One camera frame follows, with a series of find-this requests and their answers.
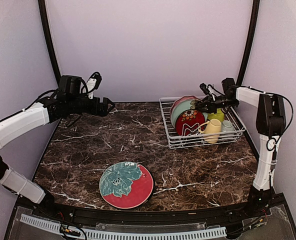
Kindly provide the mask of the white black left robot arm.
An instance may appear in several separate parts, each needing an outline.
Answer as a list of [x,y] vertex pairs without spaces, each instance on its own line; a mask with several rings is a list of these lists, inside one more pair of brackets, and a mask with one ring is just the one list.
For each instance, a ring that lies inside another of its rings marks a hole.
[[[101,81],[99,72],[93,73],[88,81],[74,75],[61,76],[57,89],[42,93],[28,107],[0,120],[0,150],[29,131],[69,115],[107,116],[115,103],[106,97],[94,96]],[[55,218],[59,213],[58,206],[52,202],[53,196],[7,165],[1,155],[0,185],[39,205],[39,210],[48,218]]]

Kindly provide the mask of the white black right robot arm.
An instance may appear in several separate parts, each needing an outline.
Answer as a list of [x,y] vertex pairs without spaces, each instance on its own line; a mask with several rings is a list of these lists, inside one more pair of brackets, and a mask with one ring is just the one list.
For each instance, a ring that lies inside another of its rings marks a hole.
[[292,123],[286,123],[284,105],[284,101],[290,101],[277,93],[257,90],[250,86],[238,86],[233,78],[226,78],[221,84],[223,94],[217,96],[216,89],[201,83],[199,88],[206,97],[192,105],[194,109],[206,113],[216,113],[219,108],[236,107],[240,102],[257,108],[255,125],[260,139],[258,167],[248,194],[248,202],[243,205],[243,213],[254,217],[262,210],[263,202],[272,198],[280,141]]

